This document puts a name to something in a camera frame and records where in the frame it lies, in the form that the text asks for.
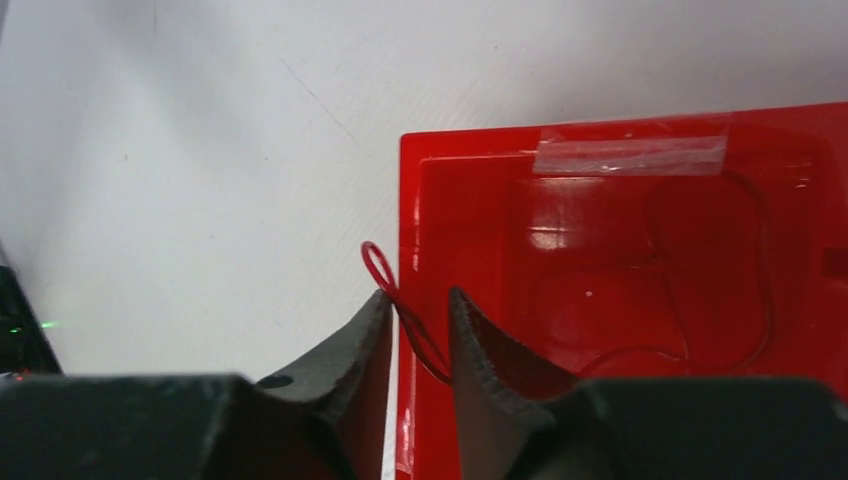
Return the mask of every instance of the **red rubber band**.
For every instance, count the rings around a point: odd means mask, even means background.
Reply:
[[[392,272],[392,267],[389,265],[389,261],[386,260],[386,255],[383,254],[383,251],[374,242],[362,242],[360,250],[368,273],[377,282],[377,286],[392,300],[392,304],[394,304],[395,311],[398,314],[398,320],[406,332],[406,337],[409,339],[409,345],[412,347],[415,356],[418,357],[424,368],[436,377],[436,379],[445,385],[450,385],[451,378],[446,373],[448,371],[448,362],[445,356],[442,355],[433,337],[427,332],[421,319],[401,300],[400,289]],[[425,353],[424,345],[427,346],[431,355],[436,358],[438,365],[435,365],[431,361],[430,355]]]

